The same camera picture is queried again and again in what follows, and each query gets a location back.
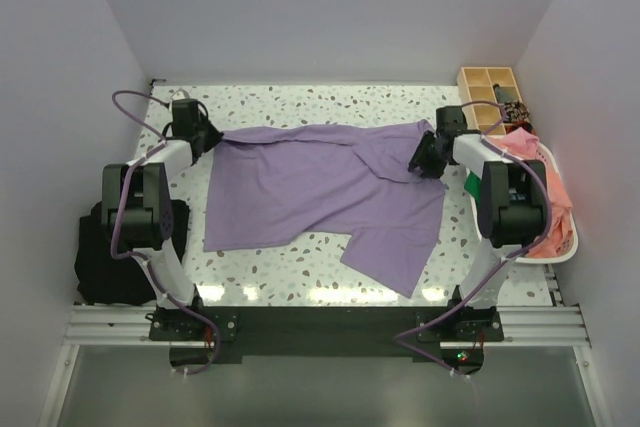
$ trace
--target red cloth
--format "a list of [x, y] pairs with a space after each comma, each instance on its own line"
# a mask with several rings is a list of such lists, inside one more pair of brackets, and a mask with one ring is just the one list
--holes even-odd
[[571, 227], [571, 209], [573, 205], [567, 191], [564, 188], [562, 179], [556, 172], [553, 164], [538, 155], [538, 144], [540, 140], [535, 135], [524, 129], [518, 129], [505, 135], [501, 139], [492, 138], [491, 141], [498, 147], [507, 149], [510, 154], [517, 155], [525, 160], [542, 160], [545, 163], [547, 173], [547, 192], [551, 199], [551, 230], [547, 239], [532, 249], [527, 257], [548, 258], [558, 257], [562, 254], [561, 247], [573, 235]]

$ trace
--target white plastic basket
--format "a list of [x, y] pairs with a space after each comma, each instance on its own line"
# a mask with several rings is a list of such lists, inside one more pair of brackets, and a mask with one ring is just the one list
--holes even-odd
[[[556, 164], [556, 159], [553, 158], [553, 155], [542, 143], [538, 144], [538, 156], [544, 161], [545, 165], [552, 165], [553, 169], [558, 172], [558, 164]], [[478, 209], [476, 207], [476, 202], [473, 196], [469, 196], [471, 198], [471, 212], [473, 212], [473, 221], [476, 226], [476, 231], [478, 234], [478, 238], [482, 238], [480, 235], [480, 230], [478, 230]], [[557, 257], [539, 257], [539, 258], [527, 258], [527, 257], [519, 257], [516, 259], [517, 264], [559, 264], [561, 262], [566, 262], [569, 260], [578, 250], [578, 231], [576, 230], [576, 223], [573, 220], [573, 214], [570, 214], [571, 219], [571, 230], [573, 231], [573, 235], [570, 239], [565, 240], [560, 248], [560, 255]]]

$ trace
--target purple shirt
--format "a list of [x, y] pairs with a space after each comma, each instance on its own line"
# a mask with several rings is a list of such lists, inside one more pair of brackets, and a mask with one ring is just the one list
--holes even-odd
[[407, 166], [426, 120], [225, 132], [215, 148], [205, 251], [351, 234], [341, 261], [411, 297], [440, 231], [444, 185]]

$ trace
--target table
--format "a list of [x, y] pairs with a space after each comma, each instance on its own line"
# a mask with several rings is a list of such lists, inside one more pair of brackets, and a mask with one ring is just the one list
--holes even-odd
[[[156, 85], [153, 95], [168, 101], [180, 87], [207, 106], [211, 121], [222, 131], [314, 123], [374, 127], [423, 118], [434, 124], [437, 107], [460, 102], [457, 87], [419, 85]], [[171, 116], [167, 109], [151, 103], [146, 120], [161, 130]], [[137, 155], [155, 143], [153, 134], [142, 132]], [[410, 299], [340, 263], [348, 235], [303, 233], [282, 247], [204, 252], [213, 160], [209, 152], [170, 180], [171, 197], [185, 200], [191, 208], [183, 266], [206, 305], [444, 305], [471, 266], [478, 237], [470, 197], [463, 189], [462, 167], [448, 167], [442, 177], [447, 193], [440, 240]], [[544, 266], [512, 268], [500, 291], [500, 306], [551, 304]]]

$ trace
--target speckled tabletop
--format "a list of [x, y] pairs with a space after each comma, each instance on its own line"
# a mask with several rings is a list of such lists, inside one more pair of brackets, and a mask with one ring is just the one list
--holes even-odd
[[[177, 86], [156, 86], [169, 100]], [[224, 131], [260, 125], [291, 128], [340, 123], [374, 127], [427, 119], [435, 109], [460, 102], [457, 87], [423, 86], [183, 86], [208, 107]], [[167, 109], [151, 103], [147, 122], [161, 130]], [[155, 144], [142, 133], [137, 154]], [[205, 208], [213, 153], [170, 181], [171, 196], [191, 208], [183, 266], [206, 304], [220, 305], [444, 305], [471, 266], [477, 235], [462, 167], [448, 167], [440, 240], [408, 299], [340, 263], [348, 235], [303, 233], [283, 247], [204, 252]], [[551, 305], [543, 266], [513, 267], [500, 305]]]

